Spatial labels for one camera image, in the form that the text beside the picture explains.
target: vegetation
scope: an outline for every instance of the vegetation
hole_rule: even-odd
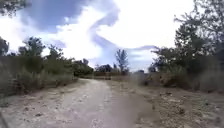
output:
[[[56,46],[50,54],[42,56],[45,46],[40,38],[30,37],[19,47],[18,53],[8,52],[8,43],[0,40],[0,90],[2,94],[23,94],[38,89],[64,86],[77,80],[75,77],[93,72],[88,61],[75,61],[63,57]]]
[[[116,52],[116,60],[122,75],[128,72],[128,56],[125,50],[119,49]]]
[[[193,11],[176,19],[181,26],[176,31],[175,47],[154,51],[158,58],[149,69],[168,74],[164,84],[168,87],[220,90],[223,80],[220,72],[224,68],[224,2],[194,0],[194,4]],[[215,81],[214,78],[219,78],[219,82],[203,87],[204,83]]]
[[[0,0],[0,13],[11,16],[16,11],[29,5],[30,3],[27,0]]]

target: rock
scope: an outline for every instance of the rock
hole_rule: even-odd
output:
[[[38,114],[36,114],[35,116],[36,117],[40,117],[40,116],[42,116],[43,114],[41,114],[41,113],[38,113]]]
[[[179,114],[180,114],[180,115],[185,114],[185,110],[184,110],[183,108],[180,108],[180,109],[179,109]]]
[[[170,96],[172,93],[171,92],[166,92],[166,95],[167,96]]]
[[[28,107],[25,107],[25,108],[24,108],[24,111],[29,111],[29,108],[28,108]]]
[[[208,102],[205,103],[206,106],[210,105]]]

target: dirt road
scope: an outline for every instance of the dirt road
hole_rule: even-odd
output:
[[[135,128],[139,114],[150,106],[136,94],[95,80],[2,102],[5,106],[0,109],[10,128]]]

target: green bush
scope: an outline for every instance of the green bush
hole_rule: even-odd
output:
[[[0,94],[14,95],[27,94],[44,88],[66,86],[76,82],[78,79],[72,75],[51,75],[46,72],[40,74],[30,73],[22,70],[15,77],[11,74],[0,74]]]

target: tall tree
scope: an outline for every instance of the tall tree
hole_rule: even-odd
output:
[[[124,73],[126,70],[128,70],[128,55],[127,52],[123,49],[119,49],[116,52],[116,60],[117,60],[117,64],[120,68],[121,73]]]

